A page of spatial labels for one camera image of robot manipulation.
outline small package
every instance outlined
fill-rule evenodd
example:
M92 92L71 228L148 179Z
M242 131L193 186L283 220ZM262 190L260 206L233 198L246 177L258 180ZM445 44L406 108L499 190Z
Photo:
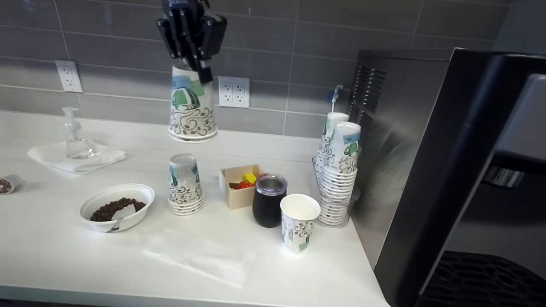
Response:
M252 173L255 177L263 173L259 165L221 169L219 174L220 190L224 193L225 202L230 210L251 206L254 200L254 187L234 190L230 182L241 182L245 174Z

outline soap dispenser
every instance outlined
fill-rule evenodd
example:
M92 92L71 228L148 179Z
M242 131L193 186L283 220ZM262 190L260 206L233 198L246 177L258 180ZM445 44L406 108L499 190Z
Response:
M78 110L78 108L73 107L63 108L67 121L64 124L64 137L67 142L67 158L89 159L95 154L89 142L83 136L80 123L74 120L74 111Z

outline wall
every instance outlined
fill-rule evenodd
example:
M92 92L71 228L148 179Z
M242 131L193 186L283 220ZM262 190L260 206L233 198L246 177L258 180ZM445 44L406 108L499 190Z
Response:
M358 50L489 50L511 0L210 2L229 23L213 72L252 80L251 108L217 108L220 129L319 137L328 91L351 85ZM89 118L166 123L174 61L154 23L159 4L2 0L0 109L61 114L72 105ZM55 59L78 63L85 93L62 91Z
M546 1L518 0L510 7L494 50L546 55Z

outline clear lid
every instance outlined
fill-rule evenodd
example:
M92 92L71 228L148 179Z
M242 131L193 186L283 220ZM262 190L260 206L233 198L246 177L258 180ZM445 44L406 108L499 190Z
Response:
M288 182L283 176L266 173L256 179L256 191L266 196L278 196L286 192Z

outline white bowl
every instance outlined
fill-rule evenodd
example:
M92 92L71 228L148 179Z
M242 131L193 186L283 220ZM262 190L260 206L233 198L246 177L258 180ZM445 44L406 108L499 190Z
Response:
M106 221L106 222L93 222L91 221L91 216L95 211L97 211L101 206L109 204L110 202L120 200L121 198L134 198L139 202L143 202L146 205L144 208L139 211L123 218L120 224L120 229L116 232L123 231L127 228L135 226L140 222L148 208L153 202L156 194L153 189L146 185L141 184L123 184L117 186L111 186L104 188L95 194L91 195L81 206L81 208L76 212L78 218L89 226L93 227L95 230L100 232L109 231L116 221Z

